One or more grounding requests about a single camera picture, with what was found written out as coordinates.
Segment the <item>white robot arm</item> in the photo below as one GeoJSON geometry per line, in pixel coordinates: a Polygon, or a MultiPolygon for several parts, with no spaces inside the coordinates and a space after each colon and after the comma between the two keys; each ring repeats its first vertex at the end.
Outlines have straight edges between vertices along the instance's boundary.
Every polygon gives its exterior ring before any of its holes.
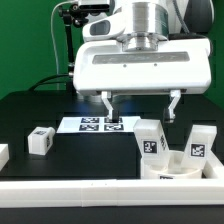
{"type": "Polygon", "coordinates": [[[190,33],[181,14],[188,0],[115,0],[112,15],[84,26],[73,84],[83,96],[99,95],[111,122],[119,119],[114,95],[168,94],[165,119],[183,94],[211,83],[211,42],[190,33]]]}

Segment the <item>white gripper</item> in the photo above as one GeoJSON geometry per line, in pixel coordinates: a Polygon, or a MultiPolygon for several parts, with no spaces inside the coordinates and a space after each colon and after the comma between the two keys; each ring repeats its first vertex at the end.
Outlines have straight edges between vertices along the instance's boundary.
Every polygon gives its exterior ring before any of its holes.
{"type": "Polygon", "coordinates": [[[119,121],[109,99],[117,95],[170,93],[164,122],[173,123],[181,92],[201,94],[211,84],[207,38],[161,41],[156,51],[124,52],[115,40],[83,44],[76,56],[73,84],[82,95],[98,95],[110,122],[119,121]]]}

